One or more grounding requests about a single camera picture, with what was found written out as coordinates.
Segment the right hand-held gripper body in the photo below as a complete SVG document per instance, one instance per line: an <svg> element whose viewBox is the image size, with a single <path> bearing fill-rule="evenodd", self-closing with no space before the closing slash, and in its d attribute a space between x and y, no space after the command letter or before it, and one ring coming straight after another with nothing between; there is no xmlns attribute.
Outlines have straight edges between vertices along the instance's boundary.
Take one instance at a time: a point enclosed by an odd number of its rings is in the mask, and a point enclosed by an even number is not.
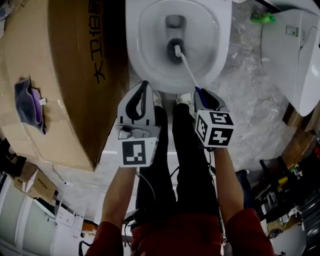
<svg viewBox="0 0 320 256"><path fill-rule="evenodd" d="M227 109L198 110L195 115L195 133L201 148L227 148L235 125Z"/></svg>

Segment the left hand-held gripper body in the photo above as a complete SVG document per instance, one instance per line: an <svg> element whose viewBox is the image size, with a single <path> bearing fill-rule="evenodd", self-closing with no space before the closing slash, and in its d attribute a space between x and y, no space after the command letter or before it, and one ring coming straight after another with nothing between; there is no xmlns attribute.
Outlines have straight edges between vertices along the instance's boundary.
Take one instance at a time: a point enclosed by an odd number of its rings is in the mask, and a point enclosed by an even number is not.
<svg viewBox="0 0 320 256"><path fill-rule="evenodd" d="M118 124L117 146L121 167L149 167L157 150L160 127Z"/></svg>

